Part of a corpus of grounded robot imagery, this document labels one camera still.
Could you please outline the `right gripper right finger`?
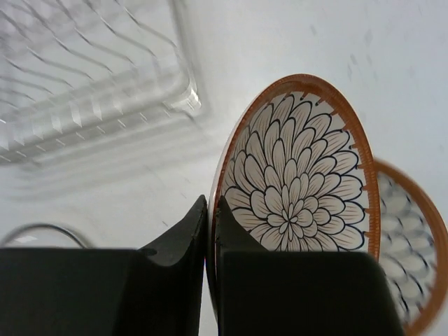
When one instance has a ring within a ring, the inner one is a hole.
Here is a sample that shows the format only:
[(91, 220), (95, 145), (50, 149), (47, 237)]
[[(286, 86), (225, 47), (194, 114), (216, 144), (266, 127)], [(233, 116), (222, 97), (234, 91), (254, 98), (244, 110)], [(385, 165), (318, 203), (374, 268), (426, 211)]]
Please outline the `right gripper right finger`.
[(220, 198), (216, 215), (220, 335), (402, 335), (384, 273), (357, 252), (273, 252)]

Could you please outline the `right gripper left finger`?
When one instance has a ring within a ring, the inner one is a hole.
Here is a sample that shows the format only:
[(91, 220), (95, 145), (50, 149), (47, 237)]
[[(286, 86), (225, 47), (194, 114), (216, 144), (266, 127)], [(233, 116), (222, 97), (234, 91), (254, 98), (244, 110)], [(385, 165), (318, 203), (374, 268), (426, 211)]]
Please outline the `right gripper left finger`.
[(2, 335), (197, 335), (207, 201), (139, 249), (3, 248)]

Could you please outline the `plain white plate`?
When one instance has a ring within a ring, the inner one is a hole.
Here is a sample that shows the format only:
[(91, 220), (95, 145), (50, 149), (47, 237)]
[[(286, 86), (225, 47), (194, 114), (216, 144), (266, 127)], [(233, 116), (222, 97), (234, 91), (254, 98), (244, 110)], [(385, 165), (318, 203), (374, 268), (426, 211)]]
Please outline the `plain white plate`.
[(447, 228), (433, 201), (398, 168), (376, 160), (379, 264), (406, 335), (423, 335), (447, 299)]

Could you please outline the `white ribbed plate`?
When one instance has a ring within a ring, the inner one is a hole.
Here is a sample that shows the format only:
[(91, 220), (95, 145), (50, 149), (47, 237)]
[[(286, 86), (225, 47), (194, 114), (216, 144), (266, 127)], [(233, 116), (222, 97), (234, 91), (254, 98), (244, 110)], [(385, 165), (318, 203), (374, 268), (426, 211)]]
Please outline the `white ribbed plate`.
[(368, 139), (344, 95), (318, 76), (298, 73), (273, 82), (227, 139), (208, 205), (213, 305), (221, 197), (245, 231), (271, 251), (379, 256), (379, 186)]

